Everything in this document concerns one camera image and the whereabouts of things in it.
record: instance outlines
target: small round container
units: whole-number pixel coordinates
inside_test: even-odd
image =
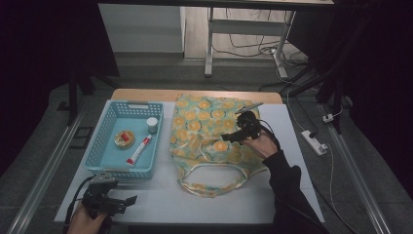
[[[132,131],[125,130],[120,131],[115,135],[115,144],[118,147],[126,149],[133,145],[134,143],[134,134]]]
[[[148,132],[150,134],[155,134],[158,131],[158,120],[155,117],[150,117],[146,120],[148,125]]]

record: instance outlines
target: blue plastic basket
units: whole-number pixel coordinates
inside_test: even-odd
[[[158,119],[158,131],[141,153],[133,168],[126,161],[145,137],[149,135],[146,120]],[[94,174],[109,173],[118,180],[150,179],[154,171],[159,138],[164,120],[164,107],[159,102],[108,100],[97,122],[91,142],[86,149],[85,168]],[[130,130],[134,144],[122,149],[115,144],[115,135]]]

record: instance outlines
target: toothpaste tube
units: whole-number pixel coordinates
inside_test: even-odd
[[[145,146],[149,144],[149,141],[151,140],[152,135],[148,135],[142,143],[137,147],[137,149],[134,151],[132,156],[127,160],[127,164],[131,167],[134,166],[134,163],[136,162],[137,158],[139,158],[140,153],[145,149]]]

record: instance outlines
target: wall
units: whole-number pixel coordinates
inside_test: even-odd
[[[99,4],[99,9],[113,52],[184,52],[184,7]]]

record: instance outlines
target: person's hand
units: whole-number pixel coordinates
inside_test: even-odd
[[[95,219],[91,218],[82,202],[78,203],[75,213],[70,221],[68,234],[95,234],[107,214],[98,214]]]
[[[240,143],[255,150],[263,159],[266,159],[279,151],[276,144],[264,130],[261,130],[260,136],[257,139],[244,139],[240,141]]]

